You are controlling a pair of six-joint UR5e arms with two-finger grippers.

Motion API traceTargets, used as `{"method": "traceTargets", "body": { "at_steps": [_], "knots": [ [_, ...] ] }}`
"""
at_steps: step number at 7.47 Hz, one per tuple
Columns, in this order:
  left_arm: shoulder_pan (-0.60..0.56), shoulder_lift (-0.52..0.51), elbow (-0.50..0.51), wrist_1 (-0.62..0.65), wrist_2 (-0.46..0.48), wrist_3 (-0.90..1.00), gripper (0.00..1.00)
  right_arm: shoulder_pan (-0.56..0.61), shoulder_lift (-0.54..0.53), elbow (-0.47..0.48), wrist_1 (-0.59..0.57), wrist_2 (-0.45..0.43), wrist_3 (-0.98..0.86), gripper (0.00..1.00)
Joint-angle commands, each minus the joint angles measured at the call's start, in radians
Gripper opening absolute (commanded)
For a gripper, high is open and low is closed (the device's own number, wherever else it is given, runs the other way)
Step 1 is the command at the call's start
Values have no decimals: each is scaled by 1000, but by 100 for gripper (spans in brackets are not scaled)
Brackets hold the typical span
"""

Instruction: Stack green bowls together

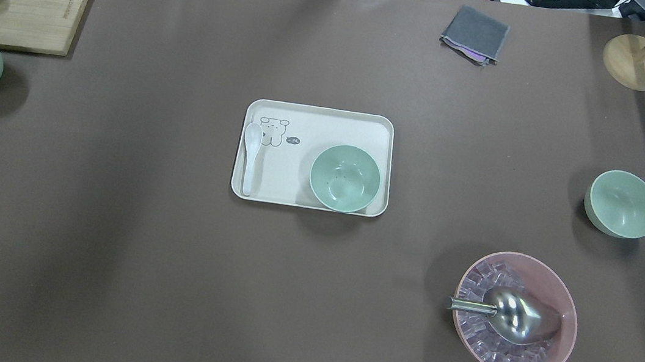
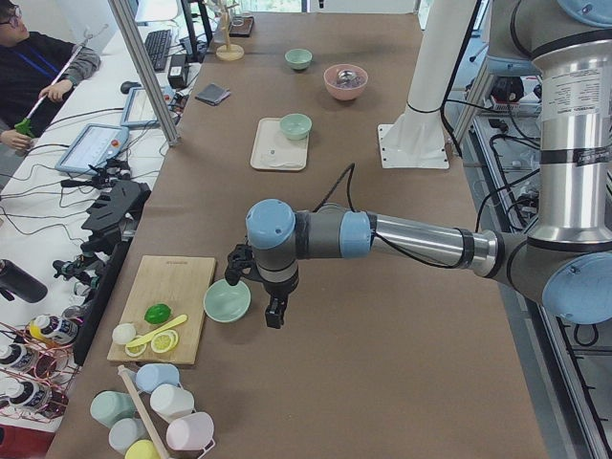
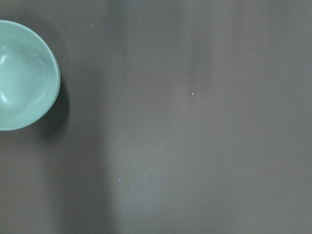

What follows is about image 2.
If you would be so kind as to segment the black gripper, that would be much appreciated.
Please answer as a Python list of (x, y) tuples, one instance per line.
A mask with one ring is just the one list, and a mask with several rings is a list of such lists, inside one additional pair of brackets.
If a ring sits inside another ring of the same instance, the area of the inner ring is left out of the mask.
[[(262, 277), (258, 271), (252, 247), (249, 244), (237, 244), (229, 253), (224, 277), (231, 286), (236, 286), (242, 278), (254, 282), (262, 282)], [(272, 296), (265, 311), (266, 325), (269, 328), (281, 328), (284, 325), (286, 308), (286, 297)]]

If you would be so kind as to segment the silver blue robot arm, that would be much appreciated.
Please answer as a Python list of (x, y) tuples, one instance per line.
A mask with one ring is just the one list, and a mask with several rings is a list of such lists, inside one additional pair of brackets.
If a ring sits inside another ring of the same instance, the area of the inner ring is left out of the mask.
[(491, 60), (529, 62), (542, 76), (539, 206), (524, 233), (455, 227), (460, 201), (427, 183), (407, 219), (323, 201), (296, 211), (267, 199), (246, 216), (247, 240), (225, 278), (261, 283), (270, 327), (284, 322), (298, 263), (373, 250), (441, 269), (468, 269), (508, 285), (577, 324), (611, 317), (611, 231), (605, 223), (611, 160), (611, 5), (607, 1), (497, 1)]

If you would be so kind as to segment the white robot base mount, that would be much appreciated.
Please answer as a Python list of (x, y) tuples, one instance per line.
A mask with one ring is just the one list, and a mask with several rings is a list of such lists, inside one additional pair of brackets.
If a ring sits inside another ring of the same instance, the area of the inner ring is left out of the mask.
[(378, 126), (382, 167), (449, 167), (443, 104), (478, 10), (475, 0), (432, 3), (405, 110), (394, 123)]

